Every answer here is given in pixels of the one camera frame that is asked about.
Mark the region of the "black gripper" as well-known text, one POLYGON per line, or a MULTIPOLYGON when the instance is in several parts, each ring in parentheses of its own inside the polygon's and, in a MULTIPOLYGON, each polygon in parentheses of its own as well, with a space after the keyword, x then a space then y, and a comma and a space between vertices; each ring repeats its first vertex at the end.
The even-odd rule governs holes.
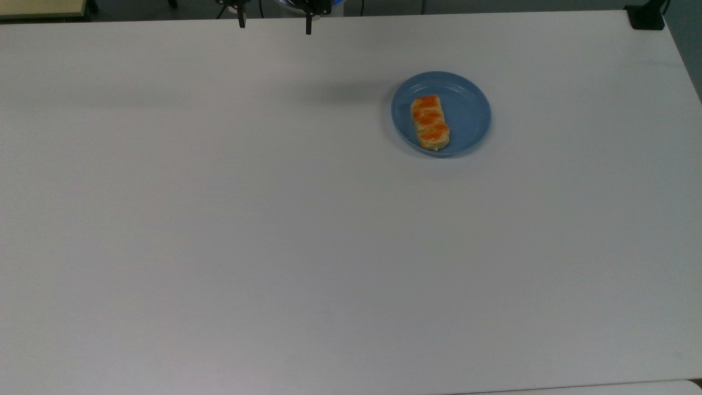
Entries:
POLYGON ((281 9, 282 16, 305 15, 305 33, 311 35, 313 32, 313 19, 316 16, 331 16, 333 14, 333 1, 216 1, 222 7, 237 15, 239 27, 246 27, 246 8, 249 3, 255 2, 256 7, 261 4, 259 13, 263 10, 263 3, 273 3, 281 9))

